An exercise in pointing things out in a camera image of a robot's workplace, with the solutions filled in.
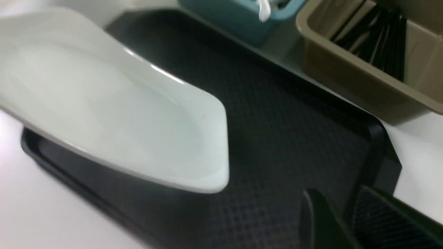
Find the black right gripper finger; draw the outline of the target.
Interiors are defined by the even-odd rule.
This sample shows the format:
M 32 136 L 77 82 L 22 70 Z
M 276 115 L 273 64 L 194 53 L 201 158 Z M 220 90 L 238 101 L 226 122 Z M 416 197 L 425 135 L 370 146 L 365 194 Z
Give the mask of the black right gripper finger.
M 315 189 L 303 192 L 302 249 L 441 249 L 442 225 L 381 190 L 362 186 L 350 224 Z

